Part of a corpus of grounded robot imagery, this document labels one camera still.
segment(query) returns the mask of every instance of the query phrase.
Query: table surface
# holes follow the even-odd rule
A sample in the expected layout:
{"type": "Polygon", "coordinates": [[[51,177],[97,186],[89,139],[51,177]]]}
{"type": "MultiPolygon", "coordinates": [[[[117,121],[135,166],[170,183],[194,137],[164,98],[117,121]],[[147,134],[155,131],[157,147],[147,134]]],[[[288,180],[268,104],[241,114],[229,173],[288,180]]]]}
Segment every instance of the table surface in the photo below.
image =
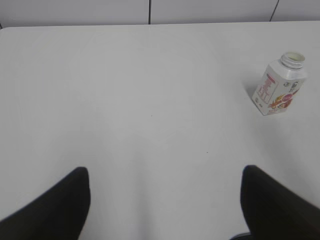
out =
{"type": "Polygon", "coordinates": [[[0,218],[77,166],[81,240],[228,240],[247,232],[242,170],[320,207],[320,21],[15,27],[0,31],[0,218]],[[250,96],[305,55],[288,111],[250,96]]]}

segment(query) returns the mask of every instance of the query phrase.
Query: white plastic bottle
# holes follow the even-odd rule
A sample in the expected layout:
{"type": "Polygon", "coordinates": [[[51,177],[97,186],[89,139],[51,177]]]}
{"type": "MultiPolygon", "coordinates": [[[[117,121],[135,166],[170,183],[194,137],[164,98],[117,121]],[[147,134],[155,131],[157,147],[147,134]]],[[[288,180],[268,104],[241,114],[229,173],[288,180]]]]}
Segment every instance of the white plastic bottle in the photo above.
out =
{"type": "Polygon", "coordinates": [[[266,68],[262,83],[256,88],[252,100],[263,115],[283,113],[308,75],[305,57],[298,52],[286,52],[266,68]]]}

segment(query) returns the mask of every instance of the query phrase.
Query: printed label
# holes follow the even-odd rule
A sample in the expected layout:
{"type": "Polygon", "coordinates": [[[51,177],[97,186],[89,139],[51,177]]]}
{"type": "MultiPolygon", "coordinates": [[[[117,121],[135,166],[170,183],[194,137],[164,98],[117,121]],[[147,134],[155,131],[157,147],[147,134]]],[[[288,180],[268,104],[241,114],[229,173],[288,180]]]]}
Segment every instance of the printed label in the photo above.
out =
{"type": "Polygon", "coordinates": [[[273,77],[271,77],[269,73],[266,74],[264,84],[261,85],[257,91],[259,97],[262,99],[262,101],[264,101],[264,103],[269,103],[270,98],[274,94],[278,84],[279,83],[273,77]]]}

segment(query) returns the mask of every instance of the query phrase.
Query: wall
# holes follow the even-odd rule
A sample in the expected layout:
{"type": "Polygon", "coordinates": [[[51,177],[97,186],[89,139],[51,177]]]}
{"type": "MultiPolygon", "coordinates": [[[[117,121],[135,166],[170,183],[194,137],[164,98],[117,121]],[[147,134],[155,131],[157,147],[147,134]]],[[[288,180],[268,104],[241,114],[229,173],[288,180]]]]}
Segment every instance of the wall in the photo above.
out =
{"type": "Polygon", "coordinates": [[[277,0],[152,0],[152,24],[265,22],[277,0]]]}
{"type": "Polygon", "coordinates": [[[147,24],[149,0],[0,0],[5,27],[147,24]]]}
{"type": "Polygon", "coordinates": [[[320,0],[279,0],[273,21],[320,20],[320,0]]]}

